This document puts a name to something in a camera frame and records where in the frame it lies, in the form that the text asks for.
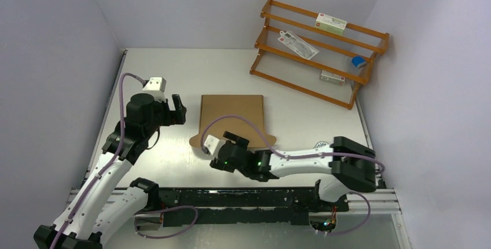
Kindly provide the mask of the brown cardboard box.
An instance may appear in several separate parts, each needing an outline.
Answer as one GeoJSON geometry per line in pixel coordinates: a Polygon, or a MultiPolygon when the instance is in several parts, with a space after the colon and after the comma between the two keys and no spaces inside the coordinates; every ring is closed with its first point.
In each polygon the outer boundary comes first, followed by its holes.
{"type": "Polygon", "coordinates": [[[250,141],[250,148],[273,146],[277,138],[266,132],[265,100],[259,94],[204,94],[201,97],[199,133],[189,145],[200,148],[201,137],[223,138],[225,131],[250,141]]]}

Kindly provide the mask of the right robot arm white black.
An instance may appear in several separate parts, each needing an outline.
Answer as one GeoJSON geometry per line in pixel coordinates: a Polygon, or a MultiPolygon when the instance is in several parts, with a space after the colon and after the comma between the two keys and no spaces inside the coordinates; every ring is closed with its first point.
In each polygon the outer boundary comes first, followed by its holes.
{"type": "Polygon", "coordinates": [[[224,139],[209,135],[202,150],[212,156],[210,166],[268,182],[297,174],[322,174],[316,182],[312,202],[320,211],[350,191],[372,193],[376,190],[375,151],[346,137],[335,137],[323,147],[300,151],[251,151],[249,141],[226,132],[224,139]]]}

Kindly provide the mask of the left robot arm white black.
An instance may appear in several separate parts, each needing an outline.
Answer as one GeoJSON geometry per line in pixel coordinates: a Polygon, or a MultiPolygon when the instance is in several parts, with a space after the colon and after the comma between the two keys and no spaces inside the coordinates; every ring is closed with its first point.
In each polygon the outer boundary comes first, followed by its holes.
{"type": "Polygon", "coordinates": [[[149,148],[149,139],[162,126],[181,125],[186,107],[180,96],[158,101],[148,93],[138,93],[126,105],[124,122],[107,138],[98,163],[75,199],[51,224],[34,233],[39,248],[103,248],[118,229],[139,211],[163,208],[157,183],[137,178],[109,207],[106,203],[119,181],[149,148]]]}

